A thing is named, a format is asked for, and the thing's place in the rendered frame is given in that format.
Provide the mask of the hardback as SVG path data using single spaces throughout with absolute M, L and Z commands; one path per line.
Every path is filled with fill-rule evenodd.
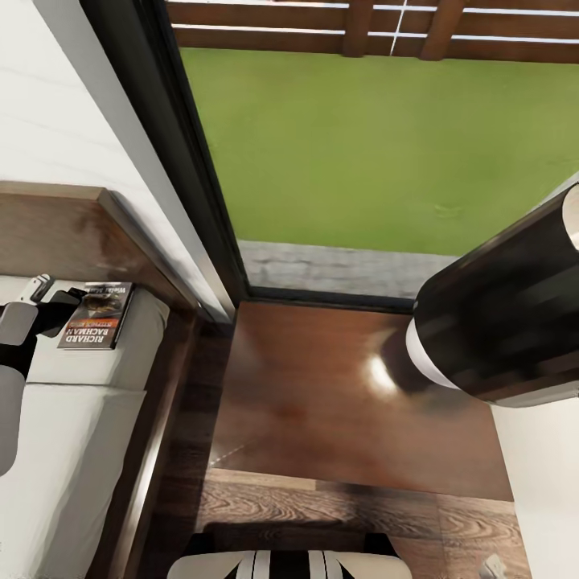
M 87 282 L 57 348 L 63 351 L 115 351 L 137 285 Z

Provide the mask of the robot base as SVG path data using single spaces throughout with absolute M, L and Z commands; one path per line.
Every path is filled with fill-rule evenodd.
M 236 579 L 244 551 L 216 552 L 212 533 L 194 533 L 166 579 Z M 386 533 L 368 533 L 363 553 L 335 551 L 343 579 L 413 579 Z

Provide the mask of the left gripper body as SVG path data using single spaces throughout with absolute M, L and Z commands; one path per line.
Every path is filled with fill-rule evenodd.
M 66 290 L 58 290 L 49 303 L 40 304 L 41 306 L 52 308 L 57 317 L 55 325 L 51 329 L 42 332 L 41 335 L 45 335 L 51 339 L 56 337 L 70 320 L 71 316 L 73 316 L 82 301 L 82 298 L 70 294 Z

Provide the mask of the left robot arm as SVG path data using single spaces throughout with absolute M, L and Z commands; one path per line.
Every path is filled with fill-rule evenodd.
M 40 304 L 54 284 L 55 278 L 46 273 L 34 277 L 16 302 L 0 309 L 0 476 L 8 474 L 16 461 L 24 384 L 37 334 L 56 337 L 88 294 L 72 287 Z

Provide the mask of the robot trunk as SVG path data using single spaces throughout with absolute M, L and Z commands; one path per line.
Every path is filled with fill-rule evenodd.
M 343 579 L 335 551 L 244 551 L 236 579 Z

